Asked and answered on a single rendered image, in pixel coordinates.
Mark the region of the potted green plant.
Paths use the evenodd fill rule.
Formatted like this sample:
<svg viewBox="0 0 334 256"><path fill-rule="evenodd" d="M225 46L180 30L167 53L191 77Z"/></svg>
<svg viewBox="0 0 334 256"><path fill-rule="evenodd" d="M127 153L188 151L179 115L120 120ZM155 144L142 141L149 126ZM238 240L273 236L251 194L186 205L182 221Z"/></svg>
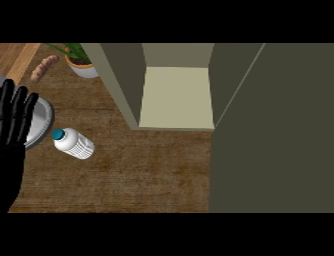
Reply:
<svg viewBox="0 0 334 256"><path fill-rule="evenodd" d="M62 47L48 43L48 46L64 55L68 66L82 78L90 79L99 76L80 43L64 43Z"/></svg>

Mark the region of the olive green open cabinet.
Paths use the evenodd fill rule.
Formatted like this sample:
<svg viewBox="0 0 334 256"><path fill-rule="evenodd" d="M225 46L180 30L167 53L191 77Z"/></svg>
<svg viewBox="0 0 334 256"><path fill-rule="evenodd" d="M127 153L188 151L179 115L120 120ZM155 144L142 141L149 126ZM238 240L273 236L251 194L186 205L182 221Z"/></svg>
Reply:
<svg viewBox="0 0 334 256"><path fill-rule="evenodd" d="M83 49L135 130L211 131L262 43L86 43Z"/></svg>

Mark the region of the brown sweet potato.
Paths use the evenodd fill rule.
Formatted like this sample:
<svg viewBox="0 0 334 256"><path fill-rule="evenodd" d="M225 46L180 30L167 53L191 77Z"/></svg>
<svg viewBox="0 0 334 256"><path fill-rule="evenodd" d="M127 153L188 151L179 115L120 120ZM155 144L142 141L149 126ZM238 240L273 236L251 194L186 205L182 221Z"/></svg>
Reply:
<svg viewBox="0 0 334 256"><path fill-rule="evenodd" d="M59 57L56 55L51 55L45 58L37 65L34 71L31 72L31 81L37 82L45 76L51 66L59 62Z"/></svg>

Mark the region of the white water bottle blue cap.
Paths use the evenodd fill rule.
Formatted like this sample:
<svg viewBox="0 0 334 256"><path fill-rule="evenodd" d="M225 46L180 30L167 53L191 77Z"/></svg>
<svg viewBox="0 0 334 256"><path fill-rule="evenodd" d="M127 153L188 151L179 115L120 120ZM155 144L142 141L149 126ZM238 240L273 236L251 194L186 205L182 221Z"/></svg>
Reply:
<svg viewBox="0 0 334 256"><path fill-rule="evenodd" d="M87 159L95 152L93 142L73 128L56 128L52 131L55 147L80 160Z"/></svg>

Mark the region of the light wooden board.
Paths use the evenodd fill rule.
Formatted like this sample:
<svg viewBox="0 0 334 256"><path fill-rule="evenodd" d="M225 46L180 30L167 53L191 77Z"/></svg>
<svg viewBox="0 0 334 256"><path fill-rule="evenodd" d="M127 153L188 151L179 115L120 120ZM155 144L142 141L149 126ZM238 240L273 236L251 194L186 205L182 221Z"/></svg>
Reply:
<svg viewBox="0 0 334 256"><path fill-rule="evenodd" d="M14 80L15 83L19 83L27 68L30 66L31 60L34 58L36 52L39 50L40 44L39 43L27 43L19 55L15 59L14 65L9 69L6 77Z"/></svg>

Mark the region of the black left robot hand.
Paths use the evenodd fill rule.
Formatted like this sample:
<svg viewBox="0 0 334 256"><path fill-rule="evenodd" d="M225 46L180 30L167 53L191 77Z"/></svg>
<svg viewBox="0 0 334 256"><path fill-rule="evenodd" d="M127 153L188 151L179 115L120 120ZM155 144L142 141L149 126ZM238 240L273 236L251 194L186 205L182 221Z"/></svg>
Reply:
<svg viewBox="0 0 334 256"><path fill-rule="evenodd" d="M18 198L24 166L25 142L33 121L37 93L25 86L15 88L12 79L0 86L0 213L8 213Z"/></svg>

